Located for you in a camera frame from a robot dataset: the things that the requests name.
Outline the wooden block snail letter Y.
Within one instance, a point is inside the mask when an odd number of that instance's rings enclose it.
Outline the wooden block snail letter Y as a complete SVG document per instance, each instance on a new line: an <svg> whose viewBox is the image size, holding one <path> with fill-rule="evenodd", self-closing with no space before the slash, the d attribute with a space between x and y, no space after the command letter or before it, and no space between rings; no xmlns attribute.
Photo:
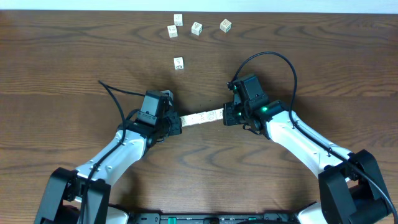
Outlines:
<svg viewBox="0 0 398 224"><path fill-rule="evenodd" d="M210 122L217 120L216 110L208 111L206 115L207 115L207 120Z"/></svg>

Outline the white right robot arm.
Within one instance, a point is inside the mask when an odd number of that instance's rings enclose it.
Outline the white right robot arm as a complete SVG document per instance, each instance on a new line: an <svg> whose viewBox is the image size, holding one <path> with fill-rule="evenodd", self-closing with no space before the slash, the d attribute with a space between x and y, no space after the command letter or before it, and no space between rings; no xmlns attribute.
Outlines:
<svg viewBox="0 0 398 224"><path fill-rule="evenodd" d="M298 223L376 223L388 215L397 217L375 157L327 140L283 102L225 103L223 122L280 144L317 177L320 201L299 211Z"/></svg>

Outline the wooden block blue side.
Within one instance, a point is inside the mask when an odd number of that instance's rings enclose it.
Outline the wooden block blue side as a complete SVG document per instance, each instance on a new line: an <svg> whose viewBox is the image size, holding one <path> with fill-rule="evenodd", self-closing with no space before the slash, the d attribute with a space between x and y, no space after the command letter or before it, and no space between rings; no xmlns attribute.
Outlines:
<svg viewBox="0 0 398 224"><path fill-rule="evenodd" d="M199 114L191 114L188 118L190 125L200 124L201 116Z"/></svg>
<svg viewBox="0 0 398 224"><path fill-rule="evenodd" d="M207 112L198 113L198 122L200 124L206 123L208 121Z"/></svg>

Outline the wooden block letter A green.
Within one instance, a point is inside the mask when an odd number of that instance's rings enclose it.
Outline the wooden block letter A green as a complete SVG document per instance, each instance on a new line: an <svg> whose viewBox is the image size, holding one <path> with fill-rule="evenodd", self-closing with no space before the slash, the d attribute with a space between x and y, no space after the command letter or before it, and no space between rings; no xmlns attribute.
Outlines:
<svg viewBox="0 0 398 224"><path fill-rule="evenodd" d="M216 119L217 120L223 119L223 108L215 110L215 113L216 113Z"/></svg>

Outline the wooden block green side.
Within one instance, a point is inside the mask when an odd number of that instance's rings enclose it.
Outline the wooden block green side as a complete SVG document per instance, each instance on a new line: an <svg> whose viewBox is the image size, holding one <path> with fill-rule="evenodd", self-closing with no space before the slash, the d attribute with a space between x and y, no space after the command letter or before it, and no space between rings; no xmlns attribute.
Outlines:
<svg viewBox="0 0 398 224"><path fill-rule="evenodd" d="M189 115L180 117L182 127L190 126L192 123L192 119Z"/></svg>

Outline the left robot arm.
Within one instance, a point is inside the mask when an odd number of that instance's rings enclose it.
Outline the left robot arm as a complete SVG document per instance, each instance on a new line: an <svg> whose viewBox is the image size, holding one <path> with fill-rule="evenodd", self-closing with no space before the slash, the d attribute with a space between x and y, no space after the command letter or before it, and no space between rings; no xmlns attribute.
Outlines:
<svg viewBox="0 0 398 224"><path fill-rule="evenodd" d="M131 214L109 203L112 186L149 148L182 132L169 90L146 92L142 107L131 111L113 140L88 162L49 178L35 223L131 223Z"/></svg>

